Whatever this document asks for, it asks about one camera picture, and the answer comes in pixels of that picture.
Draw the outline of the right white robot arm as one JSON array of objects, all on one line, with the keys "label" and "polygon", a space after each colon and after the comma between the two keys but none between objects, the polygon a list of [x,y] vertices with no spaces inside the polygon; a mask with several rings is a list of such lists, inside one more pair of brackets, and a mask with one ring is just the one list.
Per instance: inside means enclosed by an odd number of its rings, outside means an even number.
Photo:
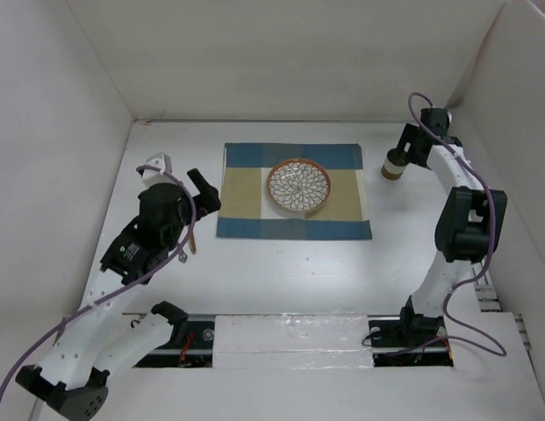
[{"label": "right white robot arm", "polygon": [[466,276],[496,251],[507,206],[506,193],[491,189],[468,163],[459,139],[448,135],[447,110],[425,108],[417,123],[405,127],[398,142],[399,157],[432,170],[447,200],[435,228],[434,261],[397,323],[399,339],[409,346],[436,336],[451,295],[477,279]]}]

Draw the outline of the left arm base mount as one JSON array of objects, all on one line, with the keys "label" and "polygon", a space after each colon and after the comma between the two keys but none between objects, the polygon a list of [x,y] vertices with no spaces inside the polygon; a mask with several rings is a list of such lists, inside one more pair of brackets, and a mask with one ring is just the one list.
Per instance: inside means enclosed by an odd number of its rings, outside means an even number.
[{"label": "left arm base mount", "polygon": [[135,364],[137,368],[211,368],[215,339],[214,315],[189,317],[186,330],[177,329],[170,340]]}]

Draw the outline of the silver fork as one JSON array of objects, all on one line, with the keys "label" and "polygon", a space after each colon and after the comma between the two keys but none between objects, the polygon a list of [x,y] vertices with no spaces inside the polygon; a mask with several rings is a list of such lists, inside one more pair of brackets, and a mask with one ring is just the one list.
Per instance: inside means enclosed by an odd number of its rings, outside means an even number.
[{"label": "silver fork", "polygon": [[177,258],[180,262],[185,263],[188,259],[188,255],[183,249],[178,251]]}]

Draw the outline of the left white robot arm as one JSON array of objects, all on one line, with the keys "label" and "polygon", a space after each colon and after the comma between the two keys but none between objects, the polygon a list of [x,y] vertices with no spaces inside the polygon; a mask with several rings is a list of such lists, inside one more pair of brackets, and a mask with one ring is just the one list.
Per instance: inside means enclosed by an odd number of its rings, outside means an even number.
[{"label": "left white robot arm", "polygon": [[139,213],[110,243],[82,308],[54,329],[53,348],[16,382],[67,420],[91,420],[105,404],[118,375],[155,348],[178,347],[187,335],[188,314],[163,301],[128,333],[115,336],[120,317],[153,276],[184,248],[195,223],[221,207],[218,190],[193,168],[192,196],[170,172],[138,198]]}]

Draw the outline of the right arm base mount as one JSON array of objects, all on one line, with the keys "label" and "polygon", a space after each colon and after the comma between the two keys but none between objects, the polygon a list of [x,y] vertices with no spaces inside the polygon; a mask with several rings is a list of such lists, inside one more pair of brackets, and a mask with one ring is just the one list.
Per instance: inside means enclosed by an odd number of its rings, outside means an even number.
[{"label": "right arm base mount", "polygon": [[453,367],[443,317],[428,318],[404,306],[398,318],[369,320],[362,340],[372,350],[374,367]]}]

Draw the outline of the blue beige checked placemat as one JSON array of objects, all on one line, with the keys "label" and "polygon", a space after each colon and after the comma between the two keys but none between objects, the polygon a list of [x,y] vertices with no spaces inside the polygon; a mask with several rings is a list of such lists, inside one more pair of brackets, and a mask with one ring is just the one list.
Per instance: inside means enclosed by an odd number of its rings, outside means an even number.
[{"label": "blue beige checked placemat", "polygon": [[[332,189],[318,210],[282,210],[266,191],[270,170],[303,158],[323,167]],[[217,234],[221,238],[370,240],[362,149],[357,144],[227,143]]]}]

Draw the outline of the white brown metal cup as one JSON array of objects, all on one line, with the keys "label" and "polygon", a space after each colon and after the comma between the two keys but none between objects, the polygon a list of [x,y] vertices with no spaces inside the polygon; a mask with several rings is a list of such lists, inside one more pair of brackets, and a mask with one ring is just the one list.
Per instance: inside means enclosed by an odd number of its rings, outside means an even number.
[{"label": "white brown metal cup", "polygon": [[393,148],[386,154],[381,174],[388,180],[396,181],[405,172],[407,165],[405,153]]}]

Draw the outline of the copper table knife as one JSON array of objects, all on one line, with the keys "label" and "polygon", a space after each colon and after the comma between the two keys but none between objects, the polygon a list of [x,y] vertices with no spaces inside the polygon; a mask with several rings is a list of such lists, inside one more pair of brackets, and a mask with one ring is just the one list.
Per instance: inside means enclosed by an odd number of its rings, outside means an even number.
[{"label": "copper table knife", "polygon": [[196,243],[194,232],[191,232],[189,235],[189,248],[193,254],[197,253],[197,243]]}]

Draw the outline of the orange rimmed patterned plate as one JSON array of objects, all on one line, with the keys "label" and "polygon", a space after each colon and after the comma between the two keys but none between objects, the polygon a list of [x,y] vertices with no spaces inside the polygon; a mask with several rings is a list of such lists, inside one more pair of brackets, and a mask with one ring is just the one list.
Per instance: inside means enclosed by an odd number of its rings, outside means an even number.
[{"label": "orange rimmed patterned plate", "polygon": [[266,180],[266,191],[282,210],[306,214],[320,209],[330,196],[327,171],[315,161],[289,159],[275,165]]}]

